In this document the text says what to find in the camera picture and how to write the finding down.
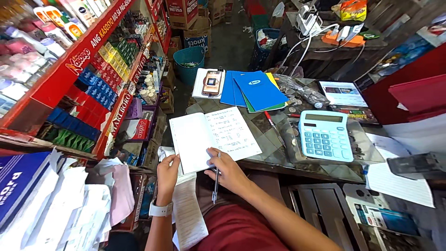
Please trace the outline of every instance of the orange power strip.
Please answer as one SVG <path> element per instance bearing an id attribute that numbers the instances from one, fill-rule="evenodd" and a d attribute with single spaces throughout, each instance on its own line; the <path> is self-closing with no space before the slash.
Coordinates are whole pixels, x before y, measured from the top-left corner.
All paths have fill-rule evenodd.
<path id="1" fill-rule="evenodd" d="M 327 44 L 338 45 L 339 42 L 336 41 L 336 38 L 338 37 L 339 33 L 336 34 L 335 36 L 330 36 L 330 34 L 331 34 L 331 31 L 327 32 L 325 34 L 325 36 L 322 36 L 322 41 Z M 362 36 L 356 35 L 349 42 L 347 42 L 346 45 L 344 45 L 344 43 L 345 42 L 341 42 L 341 45 L 343 45 L 343 47 L 355 48 L 355 47 L 364 45 L 365 40 Z"/>

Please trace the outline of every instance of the calculator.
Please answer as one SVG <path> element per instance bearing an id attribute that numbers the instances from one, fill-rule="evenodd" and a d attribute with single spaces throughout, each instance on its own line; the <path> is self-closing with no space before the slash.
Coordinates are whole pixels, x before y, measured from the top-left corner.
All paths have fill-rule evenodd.
<path id="1" fill-rule="evenodd" d="M 302 153 L 305 156 L 343 162 L 353 161 L 347 132 L 347 114 L 310 110 L 299 120 Z"/>

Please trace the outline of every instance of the phone screen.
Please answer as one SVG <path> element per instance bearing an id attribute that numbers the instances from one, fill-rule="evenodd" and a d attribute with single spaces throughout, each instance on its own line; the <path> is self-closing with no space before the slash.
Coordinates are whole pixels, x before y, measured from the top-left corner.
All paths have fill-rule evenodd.
<path id="1" fill-rule="evenodd" d="M 203 93 L 217 94 L 220 91 L 221 71 L 208 71 L 203 87 Z"/>

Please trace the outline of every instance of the blue notebook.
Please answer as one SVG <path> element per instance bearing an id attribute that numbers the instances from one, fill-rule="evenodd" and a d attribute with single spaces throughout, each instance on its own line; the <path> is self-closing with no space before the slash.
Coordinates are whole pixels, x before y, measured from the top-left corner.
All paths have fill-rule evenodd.
<path id="1" fill-rule="evenodd" d="M 0 232 L 13 220 L 49 166 L 51 152 L 0 158 Z"/>
<path id="2" fill-rule="evenodd" d="M 227 71 L 226 78 L 224 81 L 222 97 L 220 103 L 228 105 L 236 105 L 247 107 L 245 99 L 243 98 L 242 91 L 239 86 L 235 83 L 233 76 L 236 74 L 243 74 L 242 71 Z"/>
<path id="3" fill-rule="evenodd" d="M 288 98 L 261 71 L 232 74 L 232 77 L 255 111 L 288 101 Z"/>

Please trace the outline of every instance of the chip bag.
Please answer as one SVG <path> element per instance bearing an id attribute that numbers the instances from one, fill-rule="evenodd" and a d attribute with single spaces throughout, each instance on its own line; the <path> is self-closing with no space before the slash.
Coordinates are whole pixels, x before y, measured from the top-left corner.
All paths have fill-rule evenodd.
<path id="1" fill-rule="evenodd" d="M 341 4 L 341 20 L 363 22 L 367 16 L 367 0 L 350 0 Z"/>

